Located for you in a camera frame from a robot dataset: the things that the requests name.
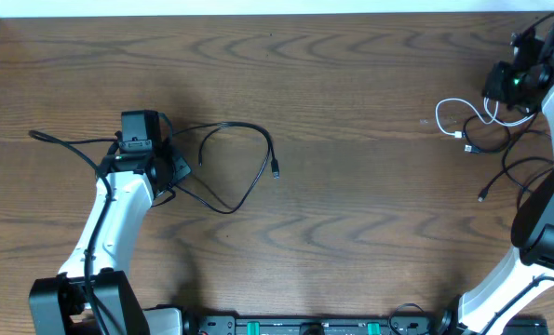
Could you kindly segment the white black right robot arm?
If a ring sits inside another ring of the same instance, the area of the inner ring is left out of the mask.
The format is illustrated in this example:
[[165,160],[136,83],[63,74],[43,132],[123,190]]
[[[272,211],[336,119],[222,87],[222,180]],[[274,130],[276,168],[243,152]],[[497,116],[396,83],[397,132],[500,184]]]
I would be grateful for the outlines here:
[[482,90],[485,101],[503,103],[530,124],[548,123],[553,167],[535,178],[538,186],[518,199],[506,256],[472,290],[453,299],[433,334],[546,334],[543,319],[518,316],[528,303],[554,287],[554,23],[546,37],[531,25],[513,36],[514,59],[494,65]]

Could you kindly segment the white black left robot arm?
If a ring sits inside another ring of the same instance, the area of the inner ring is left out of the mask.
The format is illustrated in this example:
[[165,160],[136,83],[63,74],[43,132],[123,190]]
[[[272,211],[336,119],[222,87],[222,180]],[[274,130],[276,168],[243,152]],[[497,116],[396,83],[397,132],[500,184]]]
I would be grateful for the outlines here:
[[190,171],[171,145],[122,142],[95,167],[96,198],[68,260],[29,294],[39,334],[181,334],[176,307],[141,308],[128,281],[143,219]]

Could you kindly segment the black mounting rail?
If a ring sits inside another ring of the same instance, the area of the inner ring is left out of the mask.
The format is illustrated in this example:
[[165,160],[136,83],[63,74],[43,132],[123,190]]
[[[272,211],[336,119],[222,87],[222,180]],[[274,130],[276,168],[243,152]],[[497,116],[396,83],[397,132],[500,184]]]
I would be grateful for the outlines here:
[[242,318],[214,315],[201,318],[196,324],[186,323],[184,334],[198,335],[388,335],[434,334],[423,316],[387,318]]

